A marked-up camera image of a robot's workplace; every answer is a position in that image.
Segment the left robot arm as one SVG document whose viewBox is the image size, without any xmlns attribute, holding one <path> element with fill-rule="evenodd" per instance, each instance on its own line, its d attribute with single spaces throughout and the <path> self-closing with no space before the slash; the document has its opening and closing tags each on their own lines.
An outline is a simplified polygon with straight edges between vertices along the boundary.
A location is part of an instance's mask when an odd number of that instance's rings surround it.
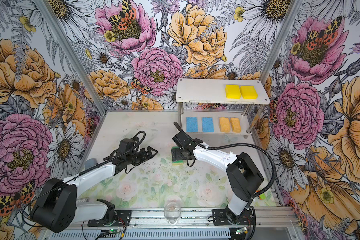
<svg viewBox="0 0 360 240">
<path fill-rule="evenodd" d="M 78 197 L 101 181 L 124 171 L 129 165 L 139 166 L 158 154 L 152 147 L 141 149 L 141 143 L 138 137 L 123 139 L 119 148 L 103 163 L 63 180 L 48 180 L 30 212 L 30 220 L 54 233 L 62 232 L 73 223 L 85 221 L 113 224 L 116 220 L 114 204 L 102 199 L 79 204 Z"/>
</svg>

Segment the yellow sponge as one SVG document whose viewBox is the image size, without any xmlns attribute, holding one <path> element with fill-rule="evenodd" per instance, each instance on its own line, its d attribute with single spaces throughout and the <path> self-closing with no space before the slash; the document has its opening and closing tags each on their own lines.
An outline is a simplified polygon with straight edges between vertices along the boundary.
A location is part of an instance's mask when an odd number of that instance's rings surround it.
<svg viewBox="0 0 360 240">
<path fill-rule="evenodd" d="M 256 100 L 258 93 L 254 86 L 240 86 L 240 93 L 244 100 Z"/>
<path fill-rule="evenodd" d="M 230 100 L 239 100 L 241 98 L 241 91 L 238 85 L 225 85 L 226 98 Z"/>
</svg>

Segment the orange sponge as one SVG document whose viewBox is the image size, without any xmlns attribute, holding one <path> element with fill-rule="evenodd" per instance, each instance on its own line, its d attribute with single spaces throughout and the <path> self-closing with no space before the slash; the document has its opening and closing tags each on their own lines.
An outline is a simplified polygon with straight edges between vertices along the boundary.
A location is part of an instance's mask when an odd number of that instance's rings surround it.
<svg viewBox="0 0 360 240">
<path fill-rule="evenodd" d="M 231 131 L 231 125 L 229 118 L 220 117 L 219 118 L 219 128 L 221 133 L 229 133 Z"/>
<path fill-rule="evenodd" d="M 230 118 L 230 123 L 233 133 L 240 133 L 242 131 L 239 118 Z"/>
</svg>

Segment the blue sponge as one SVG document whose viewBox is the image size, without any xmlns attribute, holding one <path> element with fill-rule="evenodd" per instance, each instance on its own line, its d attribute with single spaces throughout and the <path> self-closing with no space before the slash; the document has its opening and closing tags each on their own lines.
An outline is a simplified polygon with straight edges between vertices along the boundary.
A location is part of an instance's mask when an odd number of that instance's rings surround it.
<svg viewBox="0 0 360 240">
<path fill-rule="evenodd" d="M 213 133 L 215 131 L 213 118 L 202 117 L 202 131 L 204 133 Z"/>
<path fill-rule="evenodd" d="M 186 117 L 186 131 L 187 132 L 198 132 L 198 118 L 197 117 Z"/>
</svg>

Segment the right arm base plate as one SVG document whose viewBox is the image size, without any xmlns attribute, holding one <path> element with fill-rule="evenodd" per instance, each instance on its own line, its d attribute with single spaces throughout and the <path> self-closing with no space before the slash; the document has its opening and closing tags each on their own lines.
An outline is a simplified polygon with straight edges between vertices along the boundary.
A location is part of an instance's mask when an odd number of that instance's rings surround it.
<svg viewBox="0 0 360 240">
<path fill-rule="evenodd" d="M 214 226 L 252 226 L 255 224 L 256 217 L 253 209 L 244 209 L 239 216 L 227 210 L 212 209 L 211 220 Z"/>
</svg>

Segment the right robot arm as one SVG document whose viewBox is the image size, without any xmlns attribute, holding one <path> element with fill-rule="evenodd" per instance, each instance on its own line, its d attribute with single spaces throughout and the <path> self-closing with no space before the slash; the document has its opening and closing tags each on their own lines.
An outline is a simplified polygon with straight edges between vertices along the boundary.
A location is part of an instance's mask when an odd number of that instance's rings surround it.
<svg viewBox="0 0 360 240">
<path fill-rule="evenodd" d="M 223 149 L 249 147 L 262 153 L 265 151 L 247 143 L 211 147 L 184 132 L 176 134 L 172 140 L 177 145 L 177 148 L 172 151 L 173 161 L 177 161 L 177 156 L 180 156 L 181 160 L 193 160 L 194 163 L 202 161 L 226 172 L 233 191 L 233 196 L 226 207 L 227 220 L 232 225 L 237 225 L 244 210 L 249 210 L 264 177 L 248 153 L 227 153 Z"/>
</svg>

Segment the green scrub sponge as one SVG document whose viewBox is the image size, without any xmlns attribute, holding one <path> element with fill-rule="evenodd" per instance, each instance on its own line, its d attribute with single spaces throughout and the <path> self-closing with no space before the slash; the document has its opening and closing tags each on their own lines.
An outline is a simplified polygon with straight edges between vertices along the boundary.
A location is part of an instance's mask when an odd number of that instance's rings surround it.
<svg viewBox="0 0 360 240">
<path fill-rule="evenodd" d="M 184 164 L 184 160 L 178 160 L 176 155 L 176 150 L 178 150 L 178 147 L 172 147 L 171 149 L 171 155 L 172 155 L 172 165 L 173 166 L 180 166 Z"/>
</svg>

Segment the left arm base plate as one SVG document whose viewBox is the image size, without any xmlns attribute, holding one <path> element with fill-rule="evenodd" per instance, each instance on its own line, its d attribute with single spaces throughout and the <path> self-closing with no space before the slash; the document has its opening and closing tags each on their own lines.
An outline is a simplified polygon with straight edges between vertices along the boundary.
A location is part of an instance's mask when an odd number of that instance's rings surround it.
<svg viewBox="0 0 360 240">
<path fill-rule="evenodd" d="M 100 220 L 89 220 L 88 227 L 128 227 L 130 225 L 131 210 L 107 211 Z"/>
</svg>

